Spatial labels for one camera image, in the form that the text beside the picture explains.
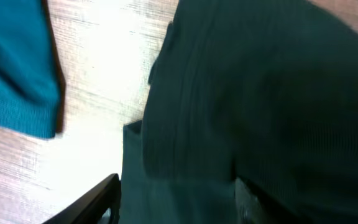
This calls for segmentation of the black t-shirt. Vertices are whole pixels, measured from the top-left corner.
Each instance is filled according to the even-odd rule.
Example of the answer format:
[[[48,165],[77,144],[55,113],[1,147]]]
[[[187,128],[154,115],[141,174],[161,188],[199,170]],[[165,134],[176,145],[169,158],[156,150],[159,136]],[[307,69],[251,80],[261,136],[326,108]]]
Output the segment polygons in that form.
[[[358,223],[358,33],[324,9],[181,0],[149,85],[121,223],[238,223],[237,178],[291,223]]]

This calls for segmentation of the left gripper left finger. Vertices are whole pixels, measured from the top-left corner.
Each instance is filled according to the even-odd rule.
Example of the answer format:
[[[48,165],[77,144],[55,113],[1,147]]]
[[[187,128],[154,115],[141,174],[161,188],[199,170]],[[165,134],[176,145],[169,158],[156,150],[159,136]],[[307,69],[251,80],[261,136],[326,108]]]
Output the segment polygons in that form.
[[[118,224],[121,181],[111,174],[43,224]]]

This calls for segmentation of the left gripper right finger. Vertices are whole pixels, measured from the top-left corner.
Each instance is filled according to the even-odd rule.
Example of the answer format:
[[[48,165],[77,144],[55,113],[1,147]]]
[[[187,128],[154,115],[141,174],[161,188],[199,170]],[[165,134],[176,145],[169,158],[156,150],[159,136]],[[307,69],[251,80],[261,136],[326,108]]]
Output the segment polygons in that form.
[[[291,223],[291,213],[258,186],[237,178],[235,201],[238,223],[285,224]]]

